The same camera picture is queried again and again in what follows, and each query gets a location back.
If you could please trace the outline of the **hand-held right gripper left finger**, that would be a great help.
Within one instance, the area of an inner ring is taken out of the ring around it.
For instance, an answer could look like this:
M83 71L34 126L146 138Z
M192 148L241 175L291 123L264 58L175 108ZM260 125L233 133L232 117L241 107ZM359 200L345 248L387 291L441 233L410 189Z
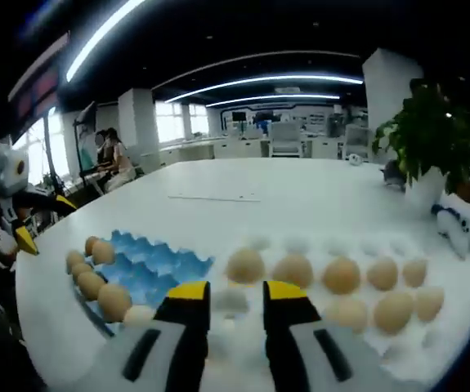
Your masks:
M95 391L197 391L208 355L208 281L168 291L144 326L128 326L93 368Z

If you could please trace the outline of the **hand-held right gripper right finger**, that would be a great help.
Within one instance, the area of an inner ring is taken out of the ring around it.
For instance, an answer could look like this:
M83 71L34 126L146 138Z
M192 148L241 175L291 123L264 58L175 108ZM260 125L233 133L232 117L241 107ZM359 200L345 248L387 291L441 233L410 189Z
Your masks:
M307 293L265 281L266 356L277 391L399 391L379 356L351 328L320 316Z

